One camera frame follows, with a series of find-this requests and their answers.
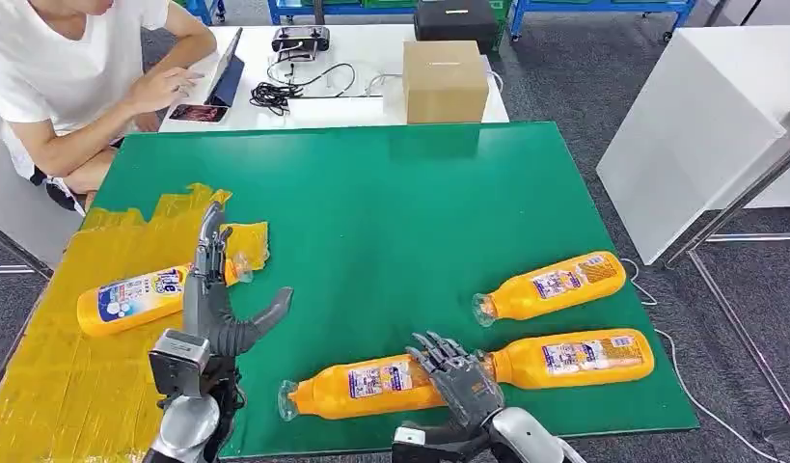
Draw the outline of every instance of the bottle nozzle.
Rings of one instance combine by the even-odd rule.
[[[284,380],[281,387],[278,388],[278,414],[285,422],[292,421],[293,418],[298,416],[298,405],[295,400],[290,398],[298,390],[298,383]]]
[[[241,283],[250,283],[253,281],[253,266],[247,259],[247,255],[243,251],[238,251],[232,257],[232,267],[235,271],[235,278]]]
[[[475,294],[472,299],[472,311],[477,323],[484,327],[491,326],[494,320],[497,319],[497,309],[494,307],[494,301],[488,294]]]

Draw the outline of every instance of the black shorts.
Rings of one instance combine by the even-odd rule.
[[[123,140],[124,137],[111,144],[111,146],[118,149],[122,146]],[[50,197],[54,203],[59,204],[67,210],[76,210],[75,202],[77,201],[80,203],[80,208],[81,205],[85,203],[85,195],[78,195],[71,191],[67,191],[68,188],[65,186],[64,182],[53,181],[51,176],[46,175],[45,172],[40,170],[37,166],[34,166],[34,174],[29,180],[37,186],[44,183],[45,191],[48,192],[48,197]]]

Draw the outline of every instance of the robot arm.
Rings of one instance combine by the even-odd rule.
[[[482,367],[481,353],[469,354],[454,340],[434,333],[414,335],[424,352],[406,351],[428,372],[449,406],[442,427],[405,423],[395,432],[394,463],[467,462],[486,449],[501,463],[584,463],[530,413],[509,407],[500,386]]]
[[[202,221],[193,268],[184,286],[183,331],[166,330],[150,351],[165,413],[146,462],[211,463],[230,438],[235,412],[247,396],[238,387],[235,357],[248,351],[285,315],[291,287],[248,320],[232,314],[224,281],[225,249],[232,229],[221,231],[224,212],[213,203]]]

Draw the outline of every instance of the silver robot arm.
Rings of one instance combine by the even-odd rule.
[[[449,406],[445,426],[405,423],[395,432],[394,463],[466,462],[491,450],[501,463],[585,463],[565,441],[552,436],[530,413],[505,408],[500,386],[482,367],[483,354],[469,354],[454,340],[415,334],[423,351],[406,351],[429,374]]]
[[[231,228],[214,202],[202,221],[193,267],[184,285],[183,330],[166,330],[150,351],[159,402],[165,413],[147,463],[212,463],[232,433],[235,412],[247,396],[238,387],[235,357],[250,348],[287,313],[291,287],[247,320],[232,314],[224,280]]]

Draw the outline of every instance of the green tabletop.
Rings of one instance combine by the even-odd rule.
[[[231,289],[237,313],[294,286],[287,318],[239,357],[247,407],[225,456],[385,449],[404,420],[447,411],[283,422],[276,394],[333,364],[401,353],[414,331],[470,348],[602,328],[636,328],[656,356],[646,378],[545,391],[505,386],[565,436],[687,429],[697,420],[628,284],[527,321],[477,325],[476,292],[613,243],[553,123],[411,125],[128,137],[95,199],[148,218],[159,195],[193,182],[233,192],[232,222],[269,221],[271,257]]]

